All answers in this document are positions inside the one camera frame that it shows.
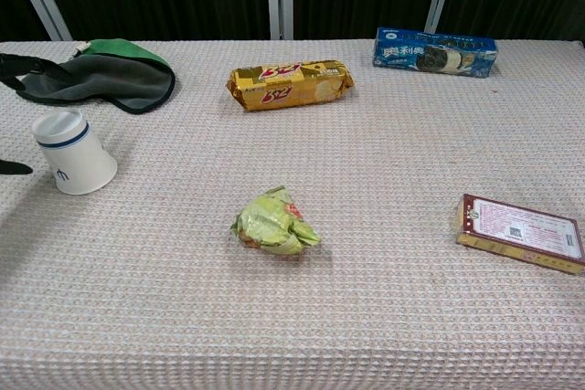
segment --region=tablecloth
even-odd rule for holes
[[[0,88],[2,388],[583,388],[585,278],[455,244],[464,192],[585,224],[585,50],[499,41],[488,79],[374,68],[372,40],[142,42],[173,97],[80,108],[118,160],[61,194]],[[75,42],[3,43],[65,61]],[[237,67],[335,58],[356,87],[246,113]],[[301,257],[229,234],[284,184],[323,237]]]

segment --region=blue cookie box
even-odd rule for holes
[[[497,46],[491,38],[379,27],[373,64],[375,67],[485,78],[496,56]]]

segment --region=cracker package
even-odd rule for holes
[[[466,194],[456,226],[458,244],[573,274],[585,268],[574,219]]]
[[[235,69],[226,87],[244,109],[256,111],[336,100],[353,85],[343,63],[326,60]]]
[[[379,27],[373,63],[382,68],[485,78],[496,56],[497,46],[491,38]]]
[[[304,222],[284,186],[251,201],[236,217],[231,230],[245,246],[276,255],[296,255],[321,240]]]

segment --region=green crumpled wrapper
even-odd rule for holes
[[[231,230],[246,246],[276,255],[297,255],[321,241],[303,221],[284,186],[271,189],[244,207]]]

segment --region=mug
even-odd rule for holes
[[[103,149],[81,111],[50,111],[32,129],[61,192],[88,194],[116,175],[118,163]]]

